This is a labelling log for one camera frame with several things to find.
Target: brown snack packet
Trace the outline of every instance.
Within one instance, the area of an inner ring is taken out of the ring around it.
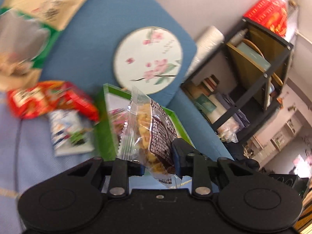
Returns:
[[[137,88],[133,89],[129,112],[118,158],[141,163],[154,178],[174,187],[171,143],[177,138],[177,133],[169,116],[157,102]]]

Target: shelf board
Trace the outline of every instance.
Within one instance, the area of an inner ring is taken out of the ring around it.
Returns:
[[[287,122],[285,123],[285,128],[288,130],[288,132],[290,132],[291,135],[295,135],[293,128]]]
[[[258,141],[258,139],[255,136],[251,137],[251,141],[255,145],[256,148],[263,149],[263,146],[260,144],[260,142]]]
[[[281,151],[280,147],[277,145],[274,139],[271,139],[271,142],[278,151]]]

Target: round coaster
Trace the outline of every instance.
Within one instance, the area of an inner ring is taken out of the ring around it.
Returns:
[[[119,45],[114,73],[122,87],[136,86],[145,94],[161,91],[175,79],[183,59],[181,44],[166,29],[145,27],[130,33]]]

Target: red gift box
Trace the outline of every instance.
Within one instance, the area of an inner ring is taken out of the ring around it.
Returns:
[[[284,37],[287,30],[286,3],[283,0],[259,0],[244,17]]]

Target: bottle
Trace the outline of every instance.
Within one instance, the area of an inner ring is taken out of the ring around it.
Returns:
[[[248,29],[240,30],[233,38],[231,38],[229,43],[233,46],[237,46],[239,43],[241,43],[247,32]]]

